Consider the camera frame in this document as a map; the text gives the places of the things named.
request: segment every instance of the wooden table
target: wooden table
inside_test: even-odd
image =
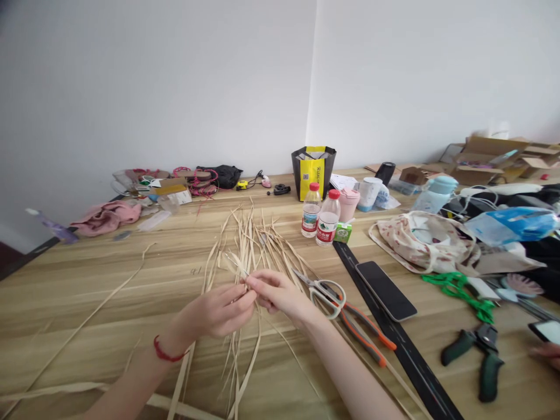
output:
[[[372,174],[365,169],[336,173],[360,180]],[[273,176],[271,181],[273,185],[284,183],[293,188],[291,174]],[[402,208],[414,200],[394,195],[403,203]],[[163,222],[157,231],[140,233],[135,231],[135,226],[124,226],[117,233],[130,229],[135,232],[120,242],[113,242],[114,235],[108,234],[85,238],[71,246],[57,245],[2,281],[0,394],[23,391],[73,330],[139,267],[147,245],[157,242],[146,254],[144,268],[78,332],[33,389],[115,381],[122,374],[135,343],[140,339],[140,347],[151,345],[153,337],[173,313],[200,294],[204,265],[220,225],[230,209],[239,204],[248,208],[249,197],[253,198],[256,209],[264,210],[266,218],[272,215],[279,218],[276,225],[280,234],[323,278],[339,282],[346,289],[349,301],[369,314],[335,250],[319,248],[313,239],[300,234],[302,205],[296,200],[295,192],[267,196],[266,189],[259,185],[248,191],[221,191],[214,200],[182,206],[180,213]],[[442,348],[454,341],[462,328],[475,328],[480,322],[464,302],[424,283],[371,241],[367,234],[371,224],[400,211],[374,214],[357,211],[349,245],[359,261],[374,260],[381,265],[418,308],[418,316],[405,321],[403,326],[464,418],[560,418],[560,376],[544,362],[528,356],[528,350],[539,343],[527,328],[527,323],[535,319],[514,305],[504,304],[495,311],[498,349],[506,362],[500,370],[499,396],[495,402],[482,404],[477,399],[480,351],[473,349],[452,365],[441,365]],[[231,277],[227,272],[220,272],[216,282],[231,282]],[[560,313],[555,304],[547,307]],[[321,398],[313,392],[279,334],[264,322],[260,351],[240,405],[240,418],[324,419],[327,412],[331,419],[349,418],[305,337],[283,315],[266,316],[285,334]],[[248,364],[256,334],[253,318],[243,329],[240,366]],[[379,348],[408,381],[394,354],[381,343]],[[228,391],[220,395],[225,357],[222,340],[198,341],[186,403],[225,417]],[[158,393],[169,397],[173,394],[178,369],[177,365]],[[423,418],[387,369],[377,371],[404,406],[417,418]],[[99,396],[99,391],[87,391],[26,400],[11,418],[78,419]],[[165,419],[166,414],[161,409],[146,407],[141,418]]]

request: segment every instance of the red bottle cap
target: red bottle cap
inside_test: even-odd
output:
[[[338,190],[330,190],[328,192],[328,197],[332,200],[338,200],[338,197],[340,197],[340,191]]]

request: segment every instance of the small green box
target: small green box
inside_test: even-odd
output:
[[[334,240],[337,242],[348,243],[351,233],[352,225],[339,223],[337,226],[337,232],[334,234]]]

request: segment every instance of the white wall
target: white wall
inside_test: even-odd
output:
[[[0,240],[22,252],[50,236],[26,207],[72,222],[115,196],[118,169],[286,173],[305,144],[315,0],[3,9]]]
[[[308,144],[335,168],[439,157],[491,118],[560,142],[560,2],[320,0]]]
[[[420,162],[491,118],[559,141],[557,0],[318,2],[8,0],[0,240],[29,251],[24,208],[69,223],[125,167]]]

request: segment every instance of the floral fabric bag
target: floral fabric bag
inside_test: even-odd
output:
[[[468,277],[478,276],[473,268],[480,257],[475,236],[455,220],[412,211],[374,223],[369,236],[414,273],[459,271]]]

